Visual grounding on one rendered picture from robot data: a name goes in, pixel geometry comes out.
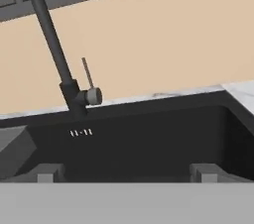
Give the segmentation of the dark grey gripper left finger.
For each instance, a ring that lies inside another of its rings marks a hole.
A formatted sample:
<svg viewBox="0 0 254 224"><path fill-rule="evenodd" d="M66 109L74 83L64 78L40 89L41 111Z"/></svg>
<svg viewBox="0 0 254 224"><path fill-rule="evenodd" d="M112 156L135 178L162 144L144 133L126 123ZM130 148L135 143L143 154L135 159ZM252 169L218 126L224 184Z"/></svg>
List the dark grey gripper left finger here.
<svg viewBox="0 0 254 224"><path fill-rule="evenodd" d="M63 164L39 164L29 172L4 179L4 182L63 182Z"/></svg>

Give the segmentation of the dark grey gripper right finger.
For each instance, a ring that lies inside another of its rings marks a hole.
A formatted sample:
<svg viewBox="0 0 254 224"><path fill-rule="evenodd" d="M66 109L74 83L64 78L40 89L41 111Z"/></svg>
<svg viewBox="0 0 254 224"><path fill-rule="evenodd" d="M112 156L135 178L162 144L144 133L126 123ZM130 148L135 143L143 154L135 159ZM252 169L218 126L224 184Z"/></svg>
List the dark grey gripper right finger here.
<svg viewBox="0 0 254 224"><path fill-rule="evenodd" d="M216 164L191 164L190 181L201 183L249 183L250 179L228 173Z"/></svg>

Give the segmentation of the black sink basin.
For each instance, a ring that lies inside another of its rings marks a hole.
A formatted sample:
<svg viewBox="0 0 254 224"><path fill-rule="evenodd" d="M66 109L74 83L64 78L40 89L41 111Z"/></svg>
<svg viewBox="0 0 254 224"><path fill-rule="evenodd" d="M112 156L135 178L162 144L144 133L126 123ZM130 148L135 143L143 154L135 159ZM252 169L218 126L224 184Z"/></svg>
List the black sink basin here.
<svg viewBox="0 0 254 224"><path fill-rule="evenodd" d="M193 164L254 180L254 115L220 90L0 120L0 180L40 164L67 182L186 182Z"/></svg>

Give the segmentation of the black sink faucet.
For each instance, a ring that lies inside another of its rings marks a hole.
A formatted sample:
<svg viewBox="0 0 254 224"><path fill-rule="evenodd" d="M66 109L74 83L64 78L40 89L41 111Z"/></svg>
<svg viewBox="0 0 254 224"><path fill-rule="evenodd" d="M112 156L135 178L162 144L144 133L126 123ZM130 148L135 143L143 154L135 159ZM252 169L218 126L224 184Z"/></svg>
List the black sink faucet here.
<svg viewBox="0 0 254 224"><path fill-rule="evenodd" d="M77 81L71 76L46 1L31 0L31 2L60 75L62 81L60 83L60 88L68 110L75 119L82 119L87 114L86 108L84 104L79 104L75 100L80 93L80 89Z"/></svg>

